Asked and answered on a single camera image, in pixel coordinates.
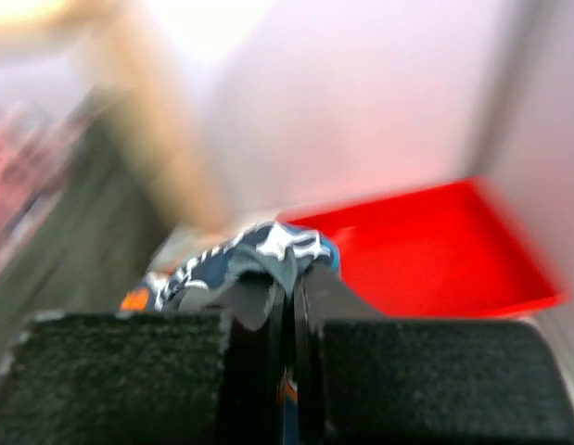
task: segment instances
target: blurry background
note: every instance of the blurry background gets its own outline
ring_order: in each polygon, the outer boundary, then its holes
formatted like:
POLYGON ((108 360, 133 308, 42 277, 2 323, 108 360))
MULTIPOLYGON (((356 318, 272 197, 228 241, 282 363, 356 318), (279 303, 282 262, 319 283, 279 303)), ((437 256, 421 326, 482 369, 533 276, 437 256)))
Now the blurry background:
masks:
MULTIPOLYGON (((240 214, 485 172, 574 297, 574 1, 140 3, 240 214)), ((0 103, 66 116, 95 38, 0 50, 0 103)), ((574 299, 540 320, 574 377, 574 299)))

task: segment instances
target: fabric cloth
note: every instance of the fabric cloth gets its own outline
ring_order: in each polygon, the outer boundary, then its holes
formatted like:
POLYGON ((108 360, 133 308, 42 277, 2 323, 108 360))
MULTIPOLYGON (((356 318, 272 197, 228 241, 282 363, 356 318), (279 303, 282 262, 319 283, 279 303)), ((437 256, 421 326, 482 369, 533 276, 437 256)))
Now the fabric cloth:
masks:
POLYGON ((288 296, 313 261, 339 271, 338 249, 318 231, 269 221, 188 258, 171 274, 149 272, 121 304, 127 311, 196 311, 246 273, 267 273, 288 296))
POLYGON ((36 106, 0 109, 0 272, 56 204, 82 127, 36 106))
POLYGON ((0 273, 0 357, 37 311, 118 310, 169 234, 122 155, 131 148, 111 123, 128 103, 115 99, 103 108, 104 101, 90 95, 71 117, 90 123, 71 153, 70 179, 0 273))

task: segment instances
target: black foam pad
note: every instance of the black foam pad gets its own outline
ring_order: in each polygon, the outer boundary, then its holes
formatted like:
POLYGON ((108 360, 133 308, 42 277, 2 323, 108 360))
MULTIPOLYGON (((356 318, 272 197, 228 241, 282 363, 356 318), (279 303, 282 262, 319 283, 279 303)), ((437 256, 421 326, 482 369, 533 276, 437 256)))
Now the black foam pad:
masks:
POLYGON ((327 444, 574 444, 568 394, 529 325, 329 321, 318 344, 327 444))
POLYGON ((0 444, 274 443, 282 298, 270 290, 255 331, 227 310, 39 314, 0 369, 0 444))

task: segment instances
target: red tray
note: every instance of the red tray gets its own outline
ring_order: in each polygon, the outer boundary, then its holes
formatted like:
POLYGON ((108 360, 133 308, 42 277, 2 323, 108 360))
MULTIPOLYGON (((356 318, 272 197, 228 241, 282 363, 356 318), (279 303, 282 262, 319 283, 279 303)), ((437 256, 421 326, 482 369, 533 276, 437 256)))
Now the red tray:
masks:
POLYGON ((387 315, 505 317, 559 303, 502 214, 470 180, 279 219, 331 238, 344 282, 387 315))

